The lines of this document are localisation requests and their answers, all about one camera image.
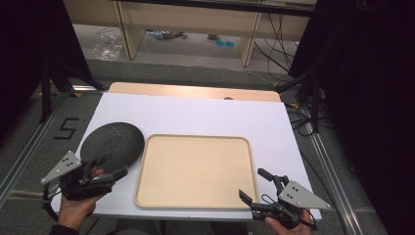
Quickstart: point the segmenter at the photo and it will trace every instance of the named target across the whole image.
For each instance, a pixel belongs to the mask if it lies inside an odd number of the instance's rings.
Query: blue object
[[[226,41],[226,42],[225,42],[225,45],[226,45],[226,46],[233,46],[233,45],[234,45],[234,43],[233,43],[233,41]]]
[[[223,46],[223,45],[225,45],[225,43],[222,42],[222,41],[220,41],[220,40],[215,41],[214,44],[216,44],[216,46]]]

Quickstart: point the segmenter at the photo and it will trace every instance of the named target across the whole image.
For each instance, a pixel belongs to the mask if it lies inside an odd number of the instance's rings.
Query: metal frame
[[[258,12],[270,14],[283,14],[298,17],[327,17],[335,13],[315,11],[313,8],[305,7],[279,7],[267,4],[256,4],[247,2],[212,1],[212,0],[121,0],[120,2],[147,3],[182,7],[211,8],[220,10]]]

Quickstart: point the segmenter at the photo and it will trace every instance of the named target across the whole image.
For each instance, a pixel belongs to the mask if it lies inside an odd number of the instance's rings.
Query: floor
[[[140,46],[136,58],[132,61],[125,59],[123,48],[115,52],[116,59],[105,62],[96,58],[97,52],[94,47],[103,43],[102,36],[107,37],[107,42],[114,41],[115,44],[121,45],[120,34],[117,28],[97,27],[88,25],[75,25],[79,42],[88,60],[91,72],[103,84],[111,84],[118,78],[120,80],[137,81],[137,77],[159,77],[155,83],[180,83],[177,77],[183,77],[182,72],[191,71],[198,74],[199,81],[182,80],[181,83],[209,84],[216,82],[218,86],[227,86],[225,80],[234,82],[239,87],[256,87],[257,89],[272,89],[278,83],[284,83],[290,78],[284,69],[276,66],[274,63],[268,63],[268,60],[254,48],[250,65],[247,68],[241,66],[238,48],[238,38],[219,35],[217,40],[208,39],[205,34],[186,33],[186,38],[173,39],[156,39],[149,31],[144,36],[143,43]],[[257,39],[258,47],[270,55],[271,47],[274,40]],[[281,50],[278,42],[275,48]],[[297,42],[284,42],[284,48],[287,54],[294,56],[296,54]],[[282,53],[272,52],[271,56],[287,68],[288,64]],[[218,74],[220,80],[207,80],[205,73]],[[297,87],[281,94],[285,103],[294,103]],[[22,165],[23,172],[15,176],[15,182],[12,183],[13,189],[8,195],[7,200],[1,207],[0,211],[0,234],[45,234],[52,224],[53,220],[48,217],[46,212],[40,208],[41,187],[38,179],[44,172],[50,170],[60,158],[59,153],[68,149],[76,149],[79,140],[82,138],[82,130],[88,125],[89,119],[93,116],[94,106],[99,102],[101,94],[99,92],[86,92],[82,94],[81,99],[73,97],[62,98],[62,94],[53,96],[54,104],[60,105],[53,114],[54,121],[46,127],[45,134],[42,138],[31,139],[32,133],[38,131],[38,121],[40,119],[41,96],[39,91],[33,94],[31,104],[25,111],[24,115],[17,121],[14,131],[10,133],[7,142],[2,145],[0,155],[2,165],[0,170],[0,179],[7,179],[9,169],[16,166],[15,160],[26,155],[30,161]],[[302,109],[288,108],[291,121],[297,121],[304,118],[307,108]],[[325,117],[324,106],[320,115]],[[61,128],[62,120],[70,117],[80,117],[76,123],[76,132],[73,137],[62,144],[54,139],[57,131]],[[299,144],[299,149],[304,154],[304,165],[308,172],[313,191],[328,202],[338,202],[341,212],[351,209],[353,215],[357,217],[354,223],[341,223],[341,217],[337,211],[323,211],[323,219],[318,222],[318,230],[313,234],[387,234],[383,228],[382,222],[373,210],[370,201],[367,199],[363,188],[359,184],[358,178],[349,169],[345,152],[342,144],[339,142],[336,131],[332,128],[330,120],[325,118],[319,122],[320,133],[314,137],[308,136],[309,126],[293,123],[293,129]],[[35,149],[28,151],[26,144],[35,146]],[[323,144],[324,153],[316,151],[319,143]],[[323,166],[324,161],[328,161],[335,170],[335,176],[338,181],[335,182],[328,177],[326,168]],[[342,194],[333,190],[333,185],[344,191]],[[83,226],[82,234],[106,234],[115,228],[116,218],[102,217],[94,224],[95,217],[87,219]],[[270,229],[261,222],[249,222],[248,232],[250,234],[272,234]]]

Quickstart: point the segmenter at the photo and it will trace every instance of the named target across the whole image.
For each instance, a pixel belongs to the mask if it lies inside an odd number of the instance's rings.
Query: cable
[[[302,158],[308,163],[308,165],[310,166],[310,168],[311,168],[311,170],[314,172],[314,174],[315,174],[315,176],[318,178],[318,180],[320,181],[320,183],[321,183],[321,186],[324,188],[324,190],[326,191],[326,193],[327,193],[327,196],[330,198],[330,201],[332,202],[332,204],[334,205],[334,208],[335,208],[335,210],[336,210],[336,213],[337,213],[337,215],[338,215],[338,217],[339,217],[339,220],[340,220],[340,222],[341,222],[341,225],[342,225],[342,229],[343,229],[343,232],[345,233],[345,234],[347,234],[347,232],[346,232],[346,225],[345,225],[345,222],[342,220],[342,216],[341,216],[341,214],[340,214],[340,210],[339,210],[339,206],[337,205],[337,202],[333,199],[333,197],[332,197],[332,195],[329,193],[329,189],[326,187],[326,185],[323,183],[323,179],[320,177],[320,175],[317,173],[317,170],[314,168],[314,166],[311,164],[311,162],[308,160],[308,158],[306,158],[305,157],[305,154],[301,151],[301,150],[299,150],[300,151],[300,155],[302,156]]]
[[[266,58],[268,58],[268,64],[269,64],[269,60],[271,60],[273,63],[275,63],[277,66],[279,66],[279,67],[281,67],[281,69],[283,69],[284,71],[286,71],[286,72],[288,72],[288,70],[285,68],[285,67],[283,67],[281,64],[279,64],[277,61],[275,61],[274,59],[272,59],[271,57],[269,57],[268,55],[266,55],[266,53],[265,52],[263,52],[260,48],[259,48],[259,46],[258,46],[258,44],[256,44],[256,42],[254,42],[254,44],[255,44],[255,46],[256,46],[256,48],[262,53],[262,55],[264,55]]]
[[[276,39],[278,40],[278,42],[279,42],[279,44],[280,44],[280,46],[281,46],[281,49],[282,49],[282,50],[283,50],[283,52],[284,52],[284,59],[285,59],[285,61],[286,61],[286,63],[287,63],[287,66],[288,66],[288,68],[290,69],[290,68],[291,68],[291,62],[290,62],[290,60],[288,59],[288,56],[287,56],[287,53],[286,53],[286,51],[285,51],[285,47],[284,47],[284,41],[283,41],[283,29],[282,29],[282,23],[283,23],[283,16],[284,16],[284,15],[279,15],[279,16],[280,16],[280,23],[279,23],[279,28],[278,28],[278,32],[277,32],[277,30],[275,29],[274,23],[273,23],[273,22],[272,22],[272,20],[271,20],[271,15],[268,13],[269,22],[271,23],[271,26],[272,26],[272,29],[274,30],[274,33],[275,33]]]
[[[268,45],[272,50],[284,54],[284,51],[277,50],[277,49],[273,48],[271,45],[269,45],[268,41],[266,41],[266,38],[263,38],[263,40],[265,41],[265,44]],[[286,54],[287,54],[287,56],[294,57],[294,55],[291,55],[291,54],[288,54],[288,53],[286,53]]]

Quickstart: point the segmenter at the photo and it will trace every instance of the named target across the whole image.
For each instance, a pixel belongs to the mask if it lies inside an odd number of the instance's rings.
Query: wooden board
[[[246,209],[257,202],[249,142],[242,137],[152,135],[135,202],[142,208]]]

